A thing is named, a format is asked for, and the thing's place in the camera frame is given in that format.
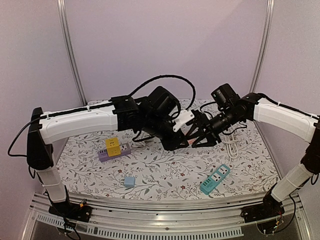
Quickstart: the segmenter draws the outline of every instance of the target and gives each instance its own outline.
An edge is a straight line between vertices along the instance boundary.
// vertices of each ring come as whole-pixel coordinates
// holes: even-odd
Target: yellow cube
[[[109,157],[117,156],[121,154],[118,138],[108,138],[105,140],[106,151]]]

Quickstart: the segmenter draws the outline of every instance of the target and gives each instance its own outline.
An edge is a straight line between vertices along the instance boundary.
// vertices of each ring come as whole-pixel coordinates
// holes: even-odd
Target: white power cord
[[[239,140],[235,136],[235,132],[231,135],[224,135],[224,145],[226,147],[228,156],[231,159],[236,159],[238,157],[238,142]]]

